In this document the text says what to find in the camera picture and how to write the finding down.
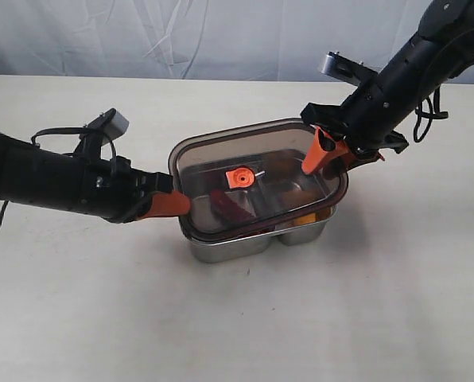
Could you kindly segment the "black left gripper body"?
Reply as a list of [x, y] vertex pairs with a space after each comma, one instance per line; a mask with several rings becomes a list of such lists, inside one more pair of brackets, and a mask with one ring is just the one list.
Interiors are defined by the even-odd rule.
[[129, 223], [150, 210], [153, 197], [172, 191], [173, 177], [167, 173], [137, 170], [130, 160], [121, 157], [113, 173], [111, 163], [100, 160], [84, 167], [73, 211], [111, 223]]

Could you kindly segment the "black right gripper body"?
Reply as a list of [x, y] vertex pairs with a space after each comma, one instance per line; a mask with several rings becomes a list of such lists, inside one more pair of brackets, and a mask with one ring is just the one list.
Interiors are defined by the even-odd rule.
[[408, 142], [394, 129], [411, 112], [431, 123], [440, 118], [440, 85], [427, 72], [440, 46], [411, 39], [377, 76], [363, 82], [340, 105], [308, 103], [301, 112], [307, 125], [317, 125], [353, 149], [391, 148], [401, 153]]

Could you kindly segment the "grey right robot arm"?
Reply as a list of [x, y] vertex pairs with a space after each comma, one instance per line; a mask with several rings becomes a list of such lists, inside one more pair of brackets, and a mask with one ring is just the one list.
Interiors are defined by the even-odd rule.
[[395, 131], [410, 113], [432, 123], [448, 118], [440, 109], [440, 87], [474, 65], [474, 1], [433, 1], [418, 29], [379, 72], [339, 53], [327, 54], [322, 72], [356, 87], [340, 105], [308, 103], [301, 113], [315, 127], [302, 162], [312, 174], [334, 160], [345, 170], [375, 162], [381, 149], [404, 151]]

